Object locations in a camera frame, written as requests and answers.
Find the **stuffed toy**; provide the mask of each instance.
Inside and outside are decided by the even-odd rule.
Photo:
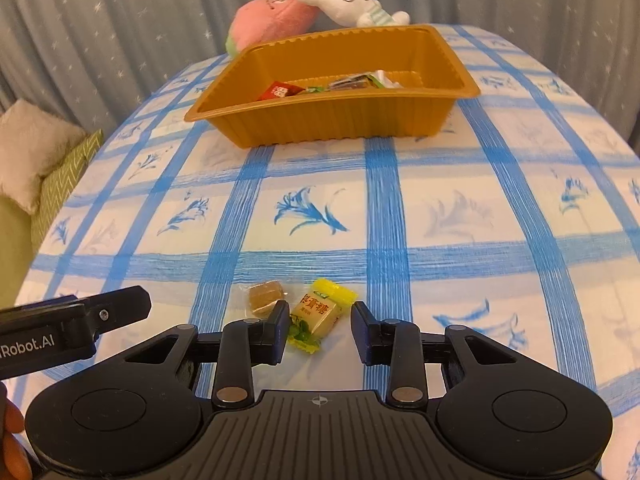
[[[386,12],[377,0],[299,0],[319,7],[329,18],[343,27],[374,27],[378,25],[408,25],[409,15],[400,10]]]
[[[316,6],[300,0],[253,0],[236,12],[226,37],[226,52],[235,57],[242,49],[261,41],[304,34],[316,16]]]

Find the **silver screw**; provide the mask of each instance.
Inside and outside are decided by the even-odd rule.
[[[401,386],[391,392],[391,396],[398,402],[417,402],[423,395],[418,388]]]
[[[220,388],[216,395],[222,402],[240,402],[247,398],[248,393],[239,386],[227,386],[226,388]]]

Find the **curtain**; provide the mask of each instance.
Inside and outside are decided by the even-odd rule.
[[[0,0],[0,107],[22,97],[109,134],[178,70],[222,54],[233,15],[247,1]],[[640,0],[380,2],[389,12],[406,10],[413,23],[500,34],[558,73],[625,139],[632,135]],[[314,27],[337,25],[321,16]]]

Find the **red candy wrapper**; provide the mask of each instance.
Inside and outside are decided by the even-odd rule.
[[[290,85],[289,83],[282,83],[280,81],[274,81],[271,86],[267,88],[258,101],[264,101],[266,99],[277,99],[280,97],[288,97],[290,95],[296,95],[302,92],[304,88],[300,88],[296,85]]]

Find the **blue and white tablecloth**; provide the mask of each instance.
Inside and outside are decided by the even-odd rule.
[[[438,29],[482,97],[458,102],[430,138],[241,150],[182,121],[228,59],[188,67],[110,137],[18,302],[144,286],[149,319],[103,336],[101,360],[178,323],[208,332],[245,317],[245,284],[324,276],[380,319],[423,332],[463,323],[597,391],[615,417],[602,473],[640,478],[640,160],[511,43]],[[11,380],[10,396],[25,409],[84,365]],[[439,396],[439,371],[427,370]],[[385,381],[360,363],[346,320],[319,354],[287,349],[254,378],[257,392]]]

